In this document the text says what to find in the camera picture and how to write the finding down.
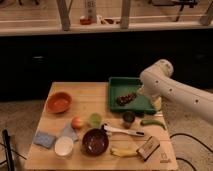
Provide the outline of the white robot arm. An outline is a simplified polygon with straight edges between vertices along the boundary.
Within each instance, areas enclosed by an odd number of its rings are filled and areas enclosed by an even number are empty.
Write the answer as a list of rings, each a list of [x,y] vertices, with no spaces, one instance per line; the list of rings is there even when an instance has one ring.
[[[150,100],[163,96],[213,125],[213,93],[173,80],[173,72],[173,65],[166,59],[144,69],[140,73],[142,94]]]

